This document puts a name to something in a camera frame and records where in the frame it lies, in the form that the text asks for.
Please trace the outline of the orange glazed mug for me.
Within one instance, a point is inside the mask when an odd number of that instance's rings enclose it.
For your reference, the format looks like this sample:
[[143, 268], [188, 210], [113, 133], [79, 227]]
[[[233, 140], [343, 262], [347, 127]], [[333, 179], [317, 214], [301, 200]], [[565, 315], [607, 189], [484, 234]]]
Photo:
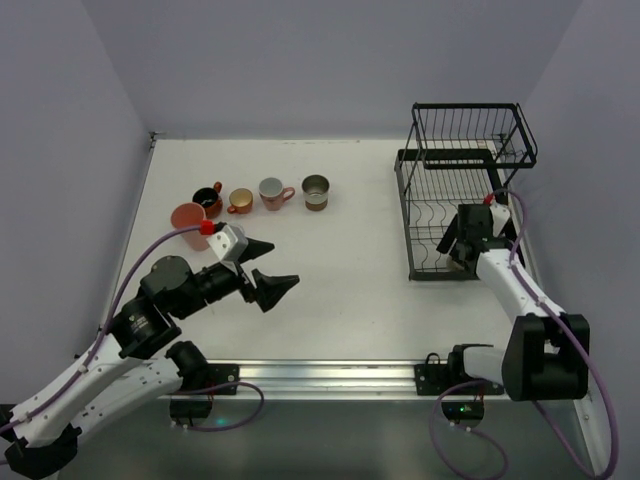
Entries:
[[229, 214], [245, 215], [253, 209], [253, 193], [247, 188], [237, 188], [229, 195], [229, 205], [227, 212]]

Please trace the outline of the peach floral mug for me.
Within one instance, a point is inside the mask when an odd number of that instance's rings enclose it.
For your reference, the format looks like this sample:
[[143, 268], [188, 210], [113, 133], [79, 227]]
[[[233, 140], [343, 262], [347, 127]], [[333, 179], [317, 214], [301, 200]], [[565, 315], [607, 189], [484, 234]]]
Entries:
[[283, 182], [275, 177], [263, 179], [258, 186], [263, 205], [268, 211], [278, 211], [284, 203], [296, 193], [294, 187], [285, 187]]

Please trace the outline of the dark red black mug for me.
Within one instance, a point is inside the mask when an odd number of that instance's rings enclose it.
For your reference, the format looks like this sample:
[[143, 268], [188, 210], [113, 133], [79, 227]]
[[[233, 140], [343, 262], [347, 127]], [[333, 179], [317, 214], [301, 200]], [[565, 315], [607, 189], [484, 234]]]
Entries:
[[192, 196], [192, 201], [203, 208], [207, 219], [218, 217], [223, 209], [221, 190], [222, 183], [215, 182], [212, 187], [200, 188]]

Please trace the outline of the tall pink plastic cup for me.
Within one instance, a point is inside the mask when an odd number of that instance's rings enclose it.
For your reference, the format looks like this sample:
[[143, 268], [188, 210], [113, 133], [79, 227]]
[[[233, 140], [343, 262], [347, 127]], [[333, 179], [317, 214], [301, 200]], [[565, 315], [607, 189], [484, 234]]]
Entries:
[[[199, 228], [203, 220], [206, 220], [205, 210], [201, 205], [193, 202], [177, 206], [170, 217], [171, 225], [175, 229], [192, 226]], [[184, 232], [181, 237], [196, 252], [202, 252], [209, 248], [207, 237], [202, 235], [199, 230]]]

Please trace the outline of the brown white ceramic cup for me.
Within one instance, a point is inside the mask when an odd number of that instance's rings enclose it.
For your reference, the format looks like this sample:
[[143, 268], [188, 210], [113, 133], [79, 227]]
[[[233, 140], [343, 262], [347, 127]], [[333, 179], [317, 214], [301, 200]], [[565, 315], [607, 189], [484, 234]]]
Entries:
[[329, 180], [320, 174], [307, 176], [301, 184], [305, 206], [311, 211], [321, 211], [328, 204]]

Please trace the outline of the speckled beige small cup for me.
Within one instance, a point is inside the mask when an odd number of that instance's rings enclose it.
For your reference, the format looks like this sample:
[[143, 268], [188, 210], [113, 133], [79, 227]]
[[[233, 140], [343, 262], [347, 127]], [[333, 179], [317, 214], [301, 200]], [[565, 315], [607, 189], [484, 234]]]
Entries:
[[466, 268], [458, 263], [453, 257], [448, 256], [446, 258], [446, 268], [451, 272], [464, 272]]

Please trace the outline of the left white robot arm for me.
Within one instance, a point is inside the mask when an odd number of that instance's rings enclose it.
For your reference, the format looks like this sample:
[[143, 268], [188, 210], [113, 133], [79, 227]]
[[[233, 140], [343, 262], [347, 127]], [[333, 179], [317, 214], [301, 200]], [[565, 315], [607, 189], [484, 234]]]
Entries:
[[215, 390], [205, 356], [193, 342], [179, 340], [177, 321], [233, 293], [268, 312], [300, 279], [243, 271], [242, 263], [273, 250], [271, 243], [214, 239], [220, 255], [243, 251], [199, 272], [180, 256], [160, 258], [85, 353], [40, 392], [2, 406], [1, 436], [9, 443], [4, 465], [45, 479], [75, 458], [92, 431], [147, 401]]

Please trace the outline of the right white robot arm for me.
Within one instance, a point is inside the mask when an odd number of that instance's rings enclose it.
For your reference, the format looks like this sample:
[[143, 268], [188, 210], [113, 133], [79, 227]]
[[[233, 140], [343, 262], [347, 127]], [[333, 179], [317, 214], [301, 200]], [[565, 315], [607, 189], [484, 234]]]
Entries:
[[518, 242], [503, 232], [511, 219], [502, 204], [461, 204], [445, 239], [450, 257], [487, 286], [512, 322], [507, 346], [453, 347], [447, 358], [451, 380], [484, 380], [513, 401], [575, 400], [588, 390], [590, 327], [550, 300], [526, 272]]

